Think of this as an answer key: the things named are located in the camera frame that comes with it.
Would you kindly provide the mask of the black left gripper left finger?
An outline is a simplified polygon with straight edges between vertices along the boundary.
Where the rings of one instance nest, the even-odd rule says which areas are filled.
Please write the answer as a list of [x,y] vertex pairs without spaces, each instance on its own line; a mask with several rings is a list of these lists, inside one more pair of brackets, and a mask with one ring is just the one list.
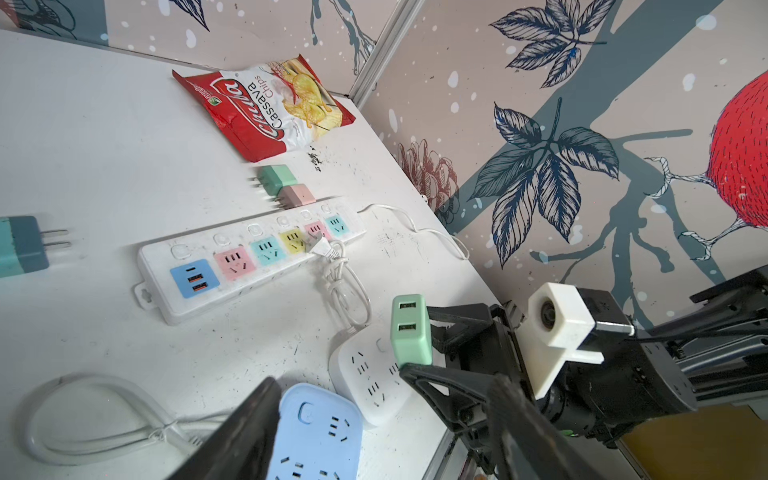
[[265,378],[171,477],[265,479],[277,435],[281,394],[276,379]]

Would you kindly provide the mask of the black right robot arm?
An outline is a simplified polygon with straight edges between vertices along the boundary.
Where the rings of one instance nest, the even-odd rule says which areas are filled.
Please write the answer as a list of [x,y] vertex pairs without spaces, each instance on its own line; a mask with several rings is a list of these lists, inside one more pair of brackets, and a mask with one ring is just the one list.
[[692,302],[643,329],[609,292],[563,283],[542,285],[517,313],[401,295],[390,338],[401,379],[485,473],[595,479],[571,437],[613,448],[648,420],[766,391],[766,269]]

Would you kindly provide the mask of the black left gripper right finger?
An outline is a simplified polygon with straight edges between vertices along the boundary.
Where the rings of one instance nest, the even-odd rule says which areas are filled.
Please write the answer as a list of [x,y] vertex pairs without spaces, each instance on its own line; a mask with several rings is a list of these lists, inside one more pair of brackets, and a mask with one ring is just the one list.
[[539,479],[601,479],[565,437],[529,402],[518,383],[496,375],[487,393],[494,475],[518,479],[526,461]]

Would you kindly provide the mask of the light green usb charger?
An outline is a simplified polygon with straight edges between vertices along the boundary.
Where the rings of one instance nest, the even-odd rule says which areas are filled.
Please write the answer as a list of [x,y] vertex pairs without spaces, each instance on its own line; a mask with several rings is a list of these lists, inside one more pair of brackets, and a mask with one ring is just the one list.
[[398,295],[391,312],[390,340],[399,367],[433,362],[431,324],[421,294]]

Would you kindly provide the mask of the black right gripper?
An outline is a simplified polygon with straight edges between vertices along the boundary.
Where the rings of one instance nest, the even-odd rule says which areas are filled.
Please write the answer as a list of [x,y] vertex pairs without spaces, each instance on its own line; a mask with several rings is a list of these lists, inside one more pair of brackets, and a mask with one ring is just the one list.
[[607,291],[542,287],[515,319],[500,305],[427,307],[446,367],[404,364],[400,377],[495,472],[487,409],[493,375],[519,382],[560,433],[608,448],[650,419],[693,412],[694,389],[664,342],[635,325]]

